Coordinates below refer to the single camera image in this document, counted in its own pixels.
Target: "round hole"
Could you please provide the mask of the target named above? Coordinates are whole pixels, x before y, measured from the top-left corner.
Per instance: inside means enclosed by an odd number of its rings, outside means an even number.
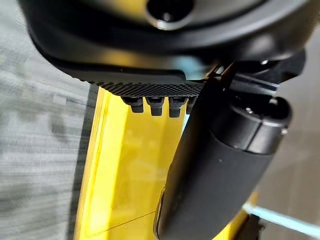
[[[177,30],[188,24],[193,8],[194,0],[149,0],[146,18],[160,30]]]

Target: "black cylindrical handle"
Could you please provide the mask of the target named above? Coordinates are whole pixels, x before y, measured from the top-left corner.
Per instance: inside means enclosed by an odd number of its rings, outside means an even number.
[[[160,240],[210,240],[237,214],[291,119],[282,98],[209,83],[170,166],[154,231]]]

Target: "gray carpet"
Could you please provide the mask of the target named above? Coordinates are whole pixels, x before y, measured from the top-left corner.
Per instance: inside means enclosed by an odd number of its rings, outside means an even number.
[[[34,48],[0,0],[0,239],[72,237],[98,88]]]

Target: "yellow frame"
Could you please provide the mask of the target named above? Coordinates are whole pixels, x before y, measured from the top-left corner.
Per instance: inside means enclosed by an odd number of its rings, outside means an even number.
[[[134,114],[120,97],[99,89],[75,225],[75,240],[154,240],[152,225],[185,110],[169,118]],[[214,240],[229,240],[244,213]]]

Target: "light blue cable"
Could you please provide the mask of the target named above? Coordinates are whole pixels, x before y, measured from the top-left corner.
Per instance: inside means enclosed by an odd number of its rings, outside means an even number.
[[[242,208],[248,214],[256,215],[268,222],[298,231],[315,239],[320,239],[320,227],[317,225],[310,224],[308,222],[304,222],[291,216],[283,215],[260,206],[253,206],[249,203],[243,205]]]

